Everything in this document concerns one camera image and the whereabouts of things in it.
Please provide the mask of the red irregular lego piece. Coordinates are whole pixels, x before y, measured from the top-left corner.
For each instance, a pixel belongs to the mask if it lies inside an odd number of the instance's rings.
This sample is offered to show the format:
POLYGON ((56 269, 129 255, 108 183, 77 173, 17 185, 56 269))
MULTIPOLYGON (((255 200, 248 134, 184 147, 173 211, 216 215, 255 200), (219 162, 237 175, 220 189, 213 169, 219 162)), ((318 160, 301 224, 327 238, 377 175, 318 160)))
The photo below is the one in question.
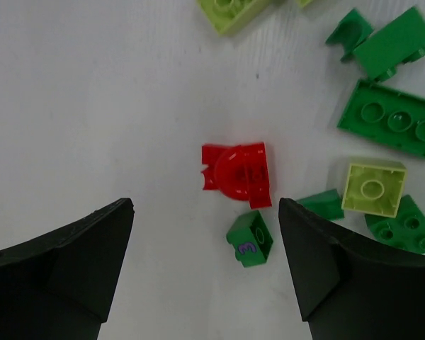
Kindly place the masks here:
POLYGON ((248 202, 251 209, 272 206, 266 146, 263 142, 226 146, 204 144, 201 161, 205 167, 204 191, 248 202))

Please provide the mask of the green lego piece studded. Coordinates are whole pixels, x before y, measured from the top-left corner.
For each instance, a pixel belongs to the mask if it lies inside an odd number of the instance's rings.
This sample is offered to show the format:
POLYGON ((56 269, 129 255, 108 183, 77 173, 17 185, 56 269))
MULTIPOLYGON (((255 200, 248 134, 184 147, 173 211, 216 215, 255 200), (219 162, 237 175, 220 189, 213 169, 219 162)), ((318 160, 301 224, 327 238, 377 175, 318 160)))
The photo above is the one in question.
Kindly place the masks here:
POLYGON ((400 64, 425 56, 425 17, 413 6, 376 31, 354 8, 339 21, 325 44, 340 44, 344 49, 341 62, 357 61, 369 80, 386 81, 400 64))

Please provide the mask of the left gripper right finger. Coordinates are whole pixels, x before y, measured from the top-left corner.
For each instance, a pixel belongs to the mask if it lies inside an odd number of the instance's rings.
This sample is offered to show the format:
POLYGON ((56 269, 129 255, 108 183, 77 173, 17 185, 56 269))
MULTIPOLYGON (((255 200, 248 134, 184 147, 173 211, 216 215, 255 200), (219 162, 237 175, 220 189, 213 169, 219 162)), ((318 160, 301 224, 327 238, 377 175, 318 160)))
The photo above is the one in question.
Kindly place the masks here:
POLYGON ((313 339, 425 339, 425 256, 395 249, 289 198, 278 219, 313 339))

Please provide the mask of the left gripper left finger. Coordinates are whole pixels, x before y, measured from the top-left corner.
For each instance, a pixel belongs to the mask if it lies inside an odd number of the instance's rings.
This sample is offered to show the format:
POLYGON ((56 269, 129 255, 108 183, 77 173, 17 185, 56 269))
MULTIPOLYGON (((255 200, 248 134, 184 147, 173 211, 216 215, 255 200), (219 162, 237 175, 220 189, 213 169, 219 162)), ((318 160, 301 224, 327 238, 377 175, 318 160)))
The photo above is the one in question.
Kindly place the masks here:
POLYGON ((131 199, 121 198, 0 250, 0 339, 97 339, 133 219, 131 199))

